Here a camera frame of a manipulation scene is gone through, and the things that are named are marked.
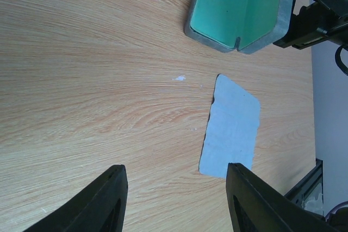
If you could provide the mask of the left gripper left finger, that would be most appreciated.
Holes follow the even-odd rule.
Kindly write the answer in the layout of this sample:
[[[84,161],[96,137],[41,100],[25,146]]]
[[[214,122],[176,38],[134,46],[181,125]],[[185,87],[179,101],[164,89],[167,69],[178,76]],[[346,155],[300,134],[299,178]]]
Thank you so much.
[[[112,165],[26,231],[122,231],[128,195],[124,165]]]

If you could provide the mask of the grey glasses case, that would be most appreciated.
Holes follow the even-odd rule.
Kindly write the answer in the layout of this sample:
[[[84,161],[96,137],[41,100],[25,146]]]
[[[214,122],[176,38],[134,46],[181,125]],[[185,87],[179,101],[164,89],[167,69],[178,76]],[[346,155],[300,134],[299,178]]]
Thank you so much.
[[[252,54],[286,35],[293,0],[191,0],[185,35],[217,51]]]

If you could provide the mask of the light blue cleaning cloth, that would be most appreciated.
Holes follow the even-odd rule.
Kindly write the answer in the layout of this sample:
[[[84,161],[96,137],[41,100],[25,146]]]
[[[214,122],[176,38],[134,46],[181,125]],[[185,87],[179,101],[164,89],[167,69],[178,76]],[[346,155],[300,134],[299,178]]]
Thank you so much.
[[[251,169],[259,117],[259,100],[227,76],[218,75],[199,172],[225,179],[230,163],[241,163]]]

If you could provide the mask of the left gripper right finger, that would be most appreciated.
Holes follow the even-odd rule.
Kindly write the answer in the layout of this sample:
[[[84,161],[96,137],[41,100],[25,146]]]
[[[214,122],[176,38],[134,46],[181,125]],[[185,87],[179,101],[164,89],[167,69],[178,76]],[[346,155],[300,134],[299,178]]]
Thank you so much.
[[[345,231],[345,208],[323,217],[302,209],[244,165],[230,163],[226,193],[234,231]]]

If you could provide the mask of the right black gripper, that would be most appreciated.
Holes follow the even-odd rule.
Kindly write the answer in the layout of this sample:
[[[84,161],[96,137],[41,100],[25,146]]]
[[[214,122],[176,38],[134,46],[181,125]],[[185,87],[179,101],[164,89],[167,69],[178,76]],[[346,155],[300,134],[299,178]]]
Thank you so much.
[[[293,9],[296,0],[290,2],[289,28],[274,45],[282,48],[305,49],[330,41],[347,45],[347,0],[317,0],[302,6],[299,14]]]

